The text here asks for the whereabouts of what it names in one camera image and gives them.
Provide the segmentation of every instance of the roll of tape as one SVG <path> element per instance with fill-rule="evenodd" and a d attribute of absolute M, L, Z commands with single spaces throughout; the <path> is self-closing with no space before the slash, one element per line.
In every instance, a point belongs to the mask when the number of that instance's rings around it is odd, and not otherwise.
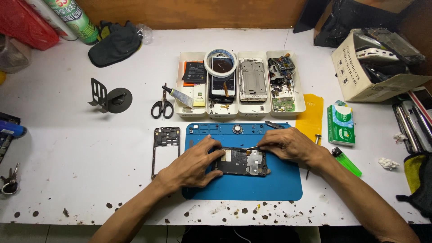
<path fill-rule="evenodd" d="M 227 55 L 229 58 L 231 58 L 231 61 L 232 61 L 232 69 L 231 69 L 230 71 L 228 71 L 228 72 L 226 72 L 226 73 L 218 73 L 218 72 L 213 71 L 213 69 L 209 66 L 209 60 L 208 60 L 209 57 L 212 57 L 212 55 L 213 55 L 213 54 L 216 54 L 216 53 L 222 53 L 222 54 Z M 227 51 L 227 50 L 224 50 L 224 49 L 216 49 L 216 50 L 213 50 L 213 51 L 211 51 L 211 52 L 208 52 L 208 53 L 205 55 L 205 57 L 204 57 L 204 67 L 205 67 L 205 69 L 207 70 L 207 72 L 208 72 L 210 75 L 212 75 L 213 77 L 217 77 L 217 78 L 226 78 L 226 77 L 228 77 L 229 75 L 233 74 L 234 71 L 236 70 L 236 68 L 237 68 L 237 58 L 235 57 L 234 53 L 232 53 L 232 52 L 230 52 L 230 51 Z"/>

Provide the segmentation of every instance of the cracked phone screen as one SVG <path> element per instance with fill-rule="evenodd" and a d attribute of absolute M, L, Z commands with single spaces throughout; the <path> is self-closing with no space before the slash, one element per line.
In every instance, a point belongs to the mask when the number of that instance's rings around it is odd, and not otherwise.
<path fill-rule="evenodd" d="M 226 73 L 232 69 L 232 60 L 230 58 L 218 58 L 213 57 L 212 59 L 212 69 L 218 73 Z M 225 78 L 212 77 L 212 89 L 213 90 L 224 90 L 223 83 L 226 82 L 226 87 L 228 90 L 235 91 L 235 80 L 234 73 Z"/>

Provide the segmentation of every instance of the green spray can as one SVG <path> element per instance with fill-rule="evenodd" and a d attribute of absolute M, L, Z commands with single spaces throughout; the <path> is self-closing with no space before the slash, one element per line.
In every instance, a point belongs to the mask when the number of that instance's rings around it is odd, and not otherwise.
<path fill-rule="evenodd" d="M 90 22 L 75 0 L 44 0 L 45 3 L 75 32 L 87 45 L 98 42 L 98 29 Z"/>

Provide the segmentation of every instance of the wire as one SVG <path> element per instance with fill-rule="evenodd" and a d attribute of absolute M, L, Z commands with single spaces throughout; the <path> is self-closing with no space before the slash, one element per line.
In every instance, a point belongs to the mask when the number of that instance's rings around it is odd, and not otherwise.
<path fill-rule="evenodd" d="M 189 229 L 188 229 L 186 232 L 184 232 L 182 235 L 179 235 L 177 238 L 175 238 L 175 239 L 177 240 L 178 243 L 181 243 L 181 242 L 178 240 L 178 238 L 181 237 L 181 236 L 184 236 L 185 234 L 187 234 L 187 233 L 191 230 L 191 228 L 192 228 L 192 225 L 189 227 Z"/>
<path fill-rule="evenodd" d="M 288 39 L 288 34 L 289 34 L 289 29 L 288 29 L 288 33 L 286 34 L 285 43 L 283 44 L 283 54 L 282 55 L 285 55 L 285 44 L 286 44 L 286 40 Z"/>
<path fill-rule="evenodd" d="M 250 240 L 248 240 L 248 239 L 246 239 L 246 238 L 244 238 L 243 236 L 241 236 L 241 235 L 239 235 L 238 233 L 237 233 L 237 231 L 235 231 L 235 228 L 234 228 L 234 226 L 232 227 L 232 229 L 234 230 L 234 232 L 238 235 L 238 237 L 240 237 L 240 238 L 242 238 L 242 239 L 244 239 L 244 240 L 246 240 L 246 241 L 248 241 L 249 243 L 251 243 L 251 241 Z"/>

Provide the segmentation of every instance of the yellow plastic sheet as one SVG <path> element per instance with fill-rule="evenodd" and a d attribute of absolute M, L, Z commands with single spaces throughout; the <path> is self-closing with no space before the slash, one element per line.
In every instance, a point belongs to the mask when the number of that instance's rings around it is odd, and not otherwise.
<path fill-rule="evenodd" d="M 306 110 L 295 120 L 295 127 L 315 142 L 315 134 L 321 134 L 324 99 L 314 94 L 305 94 Z"/>

